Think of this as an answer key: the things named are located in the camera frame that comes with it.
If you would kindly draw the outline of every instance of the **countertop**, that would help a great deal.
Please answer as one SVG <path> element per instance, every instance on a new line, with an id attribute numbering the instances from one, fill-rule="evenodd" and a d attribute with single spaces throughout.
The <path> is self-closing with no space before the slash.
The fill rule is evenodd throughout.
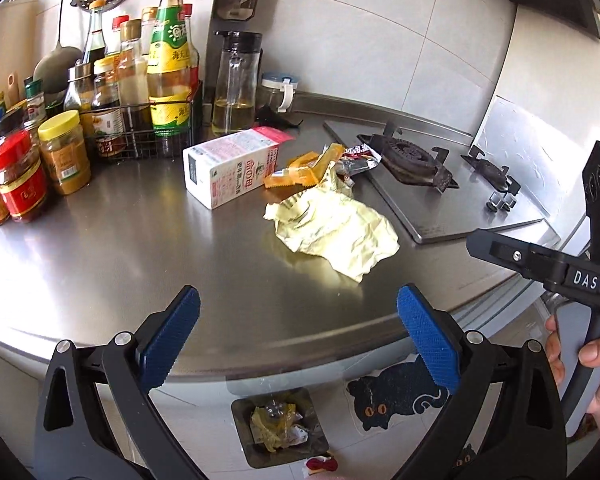
<path id="1" fill-rule="evenodd" d="M 279 167 L 332 141 L 324 116 L 299 118 Z M 400 243 L 360 284 L 277 240 L 262 216 L 280 192 L 262 187 L 209 211 L 186 191 L 181 160 L 95 171 L 87 187 L 55 200 L 35 222 L 0 227 L 0 344 L 43 362 L 63 338 L 104 344 L 134 331 L 189 283 L 202 312 L 170 379 L 259 377 L 403 338 L 395 297 L 407 282 L 450 311 L 513 274 L 469 257 L 464 240 L 415 244 L 364 177 L 354 197 L 385 215 Z M 557 241 L 544 221 L 507 234 Z"/>

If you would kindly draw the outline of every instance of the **red lid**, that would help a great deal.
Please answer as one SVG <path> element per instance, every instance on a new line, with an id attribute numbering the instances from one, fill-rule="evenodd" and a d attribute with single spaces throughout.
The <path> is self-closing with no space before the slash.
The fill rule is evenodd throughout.
<path id="1" fill-rule="evenodd" d="M 120 25 L 122 25 L 125 22 L 129 21 L 129 15 L 128 14 L 123 14 L 122 16 L 116 16 L 113 19 L 113 22 L 111 23 L 111 30 L 116 30 L 117 28 L 120 28 Z"/>
<path id="2" fill-rule="evenodd" d="M 31 149 L 31 138 L 27 130 L 7 137 L 0 145 L 0 170 L 18 162 Z"/>

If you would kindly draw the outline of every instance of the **orange plastic wrapper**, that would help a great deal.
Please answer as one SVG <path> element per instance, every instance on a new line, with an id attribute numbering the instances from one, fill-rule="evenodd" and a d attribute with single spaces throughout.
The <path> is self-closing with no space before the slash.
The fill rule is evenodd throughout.
<path id="1" fill-rule="evenodd" d="M 333 143 L 323 154 L 315 152 L 299 156 L 284 169 L 264 179 L 265 187 L 281 187 L 300 184 L 304 187 L 317 186 L 322 181 L 329 164 L 336 162 L 344 153 L 344 146 Z"/>

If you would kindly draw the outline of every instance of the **green and yellow label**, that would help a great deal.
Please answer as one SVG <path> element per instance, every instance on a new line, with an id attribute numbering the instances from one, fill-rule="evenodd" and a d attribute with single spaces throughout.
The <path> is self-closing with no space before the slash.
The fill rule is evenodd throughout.
<path id="1" fill-rule="evenodd" d="M 168 104 L 172 101 L 186 101 L 189 92 L 190 90 L 187 89 L 169 97 L 149 97 L 151 119 L 158 137 L 180 134 L 189 126 L 189 105 L 187 103 Z"/>
<path id="2" fill-rule="evenodd" d="M 158 9 L 151 36 L 147 73 L 175 72 L 188 67 L 189 43 L 182 7 Z"/>

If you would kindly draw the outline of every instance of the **metal screw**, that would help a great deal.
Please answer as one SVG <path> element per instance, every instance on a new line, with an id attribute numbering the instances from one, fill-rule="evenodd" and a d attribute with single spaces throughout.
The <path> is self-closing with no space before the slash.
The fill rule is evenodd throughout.
<path id="1" fill-rule="evenodd" d="M 129 332 L 120 332 L 113 341 L 118 346 L 124 346 L 131 341 L 131 334 Z"/>
<path id="2" fill-rule="evenodd" d="M 63 354 L 70 348 L 70 346 L 71 346 L 71 343 L 69 343 L 66 339 L 63 339 L 61 342 L 59 342 L 56 345 L 56 350 L 58 350 L 58 352 Z"/>
<path id="3" fill-rule="evenodd" d="M 466 333 L 466 340 L 472 345 L 479 345 L 484 341 L 484 336 L 480 332 L 471 330 L 471 332 Z"/>
<path id="4" fill-rule="evenodd" d="M 539 352 L 542 351 L 542 345 L 536 341 L 535 339 L 532 339 L 531 341 L 529 341 L 526 346 L 529 348 L 529 350 L 531 350 L 534 354 L 538 354 Z"/>

